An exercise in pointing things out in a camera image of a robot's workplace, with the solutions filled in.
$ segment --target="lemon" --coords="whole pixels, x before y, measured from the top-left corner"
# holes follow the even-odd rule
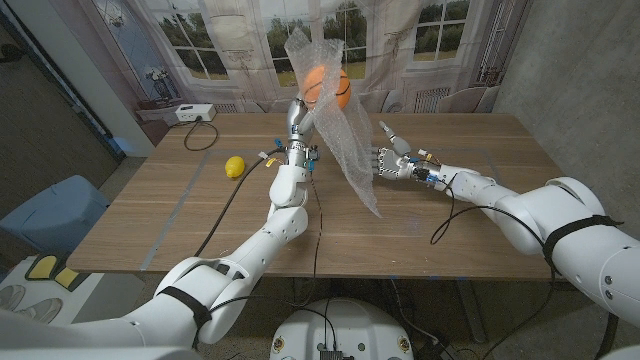
[[[227,176],[232,179],[242,175],[244,171],[244,160],[242,160],[240,156],[230,157],[224,165],[224,171],[227,173]]]

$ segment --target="plastic sheet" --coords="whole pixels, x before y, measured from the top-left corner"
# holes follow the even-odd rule
[[[370,161],[371,122],[355,92],[352,92],[351,99],[344,109],[340,109],[336,99],[343,48],[344,42],[336,39],[311,43],[298,28],[285,43],[285,50],[298,84],[304,84],[311,70],[324,66],[322,90],[308,116],[360,200],[375,215],[381,217],[373,194]]]

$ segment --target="robotic hand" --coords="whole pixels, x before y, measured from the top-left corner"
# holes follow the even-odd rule
[[[384,122],[380,121],[379,125],[393,146],[392,149],[384,147],[371,149],[371,167],[374,175],[380,175],[389,180],[413,179],[439,191],[445,190],[449,181],[459,172],[479,175],[477,171],[471,169],[442,165],[435,157],[422,149],[418,151],[418,154],[426,156],[425,159],[410,157],[411,146],[409,143],[397,136]]]

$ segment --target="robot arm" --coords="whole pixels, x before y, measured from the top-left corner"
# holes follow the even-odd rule
[[[317,159],[317,150],[307,146],[312,126],[307,123],[304,130],[298,126],[305,114],[304,103],[294,100],[287,116],[288,161],[280,166],[270,189],[272,204],[267,221],[232,254],[180,262],[162,280],[152,300],[119,319],[52,327],[0,311],[3,327],[19,329],[0,337],[0,346],[188,348],[196,336],[209,344],[220,340],[246,300],[229,303],[212,314],[209,309],[249,295],[280,249],[307,228],[304,183],[310,162]],[[27,331],[33,336],[25,337]]]
[[[518,251],[526,255],[544,254],[558,272],[591,300],[640,327],[640,283],[636,276],[640,274],[640,243],[611,226],[589,188],[563,177],[518,194],[476,171],[411,158],[408,146],[404,149],[409,150],[400,154],[395,151],[399,138],[386,124],[380,126],[394,148],[373,149],[374,174],[390,180],[413,179],[445,191],[456,200],[514,215],[536,233],[546,249],[511,217],[482,209]]]

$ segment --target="power strip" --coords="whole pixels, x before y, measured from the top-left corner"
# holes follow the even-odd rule
[[[212,104],[182,104],[176,110],[178,121],[193,122],[198,120],[198,116],[202,117],[200,121],[213,121],[216,116],[216,109]]]

